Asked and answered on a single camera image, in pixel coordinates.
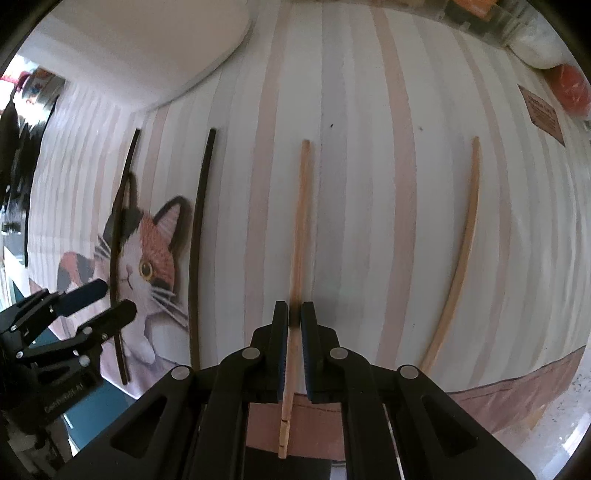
dark wooden stick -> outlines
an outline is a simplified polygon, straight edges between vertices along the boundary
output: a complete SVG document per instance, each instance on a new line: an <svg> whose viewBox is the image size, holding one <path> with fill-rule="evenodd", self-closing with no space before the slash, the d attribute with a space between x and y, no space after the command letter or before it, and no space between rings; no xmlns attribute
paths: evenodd
<svg viewBox="0 0 591 480"><path fill-rule="evenodd" d="M139 128L134 132L134 137L131 140L131 145L127 152L127 158L125 159L125 165L123 166L121 183L119 184L115 200L113 201L113 237L111 240L111 258L109 261L109 300L111 306L114 306L118 301L119 253L121 251L123 199L125 197L125 186L129 180L131 161L134 157L135 147L138 143L140 132L141 130L139 130ZM117 356L117 366L119 367L121 383L127 385L127 383L129 383L129 370L127 369L127 363L125 362L125 355L123 353L121 331L117 332L113 338L115 340L115 355Z"/></svg>
<svg viewBox="0 0 591 480"><path fill-rule="evenodd" d="M207 180L209 178L209 167L212 163L213 144L216 139L216 129L209 130L199 184L197 186L197 198L193 211L193 227L191 232L191 247L189 253L189 352L191 355L191 367L199 370L199 252L201 250L201 228L203 224L203 208L205 206L205 195Z"/></svg>

label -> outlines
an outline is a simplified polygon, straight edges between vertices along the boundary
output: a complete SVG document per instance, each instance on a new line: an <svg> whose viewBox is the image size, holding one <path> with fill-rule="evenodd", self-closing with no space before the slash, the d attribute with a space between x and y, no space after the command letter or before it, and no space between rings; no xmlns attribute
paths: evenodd
<svg viewBox="0 0 591 480"><path fill-rule="evenodd" d="M530 113L531 122L544 132L552 135L562 146L565 146L556 110L543 98L531 93L521 85L518 86L527 105L527 111Z"/></svg>
<svg viewBox="0 0 591 480"><path fill-rule="evenodd" d="M57 407L59 407L60 405L62 405L65 402L71 400L72 398L77 396L82 391L84 391L84 385L82 385L81 383L78 383L78 384L74 385L71 389L69 389L68 391L64 392L62 395L57 397L49 405L46 405L45 407L43 407L43 410L45 410L45 413L51 413Z"/></svg>

cat eye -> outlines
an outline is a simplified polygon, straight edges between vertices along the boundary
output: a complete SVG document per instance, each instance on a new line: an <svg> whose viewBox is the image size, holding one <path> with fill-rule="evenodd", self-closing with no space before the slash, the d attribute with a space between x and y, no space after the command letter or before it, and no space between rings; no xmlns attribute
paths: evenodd
<svg viewBox="0 0 591 480"><path fill-rule="evenodd" d="M150 281L152 276L154 275L154 269L152 268L152 264L147 260L141 260L139 262L139 274L142 276L144 280Z"/></svg>

cat poster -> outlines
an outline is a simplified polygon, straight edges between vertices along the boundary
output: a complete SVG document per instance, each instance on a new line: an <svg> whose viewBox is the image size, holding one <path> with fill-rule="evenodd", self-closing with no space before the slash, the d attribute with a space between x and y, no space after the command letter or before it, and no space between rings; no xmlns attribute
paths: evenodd
<svg viewBox="0 0 591 480"><path fill-rule="evenodd" d="M166 202L156 214L130 206L122 211L121 251L118 265L119 298L132 300L137 307L135 319L121 331L130 384L125 391L141 395L183 356L155 347L153 333L163 333L188 344L188 315L178 304L174 292L177 277L175 246L178 244L187 201L180 196ZM58 291L70 291L100 278L109 283L109 262L113 234L113 214L98 235L93 258L68 251L57 269ZM61 317L66 336L75 334L79 325L109 307L109 295L70 317ZM121 387L113 339L103 344L100 360L104 377Z"/></svg>

calico cat illustration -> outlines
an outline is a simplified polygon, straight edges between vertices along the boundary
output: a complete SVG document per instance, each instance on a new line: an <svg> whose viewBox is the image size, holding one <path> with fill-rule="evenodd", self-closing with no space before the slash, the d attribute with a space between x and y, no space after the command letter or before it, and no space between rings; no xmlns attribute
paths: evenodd
<svg viewBox="0 0 591 480"><path fill-rule="evenodd" d="M153 364L155 352L145 335L146 319L165 312L188 329L187 314L175 304L173 292L175 268L173 245L184 199L175 197L153 217L136 207L123 209L121 252L118 265L118 293L121 299L135 302L135 320L121 334L125 354L133 355L145 364ZM57 289L68 290L96 278L109 282L109 259L113 232L113 215L109 217L102 235L98 236L93 259L76 252L66 252L57 272Z"/></svg>

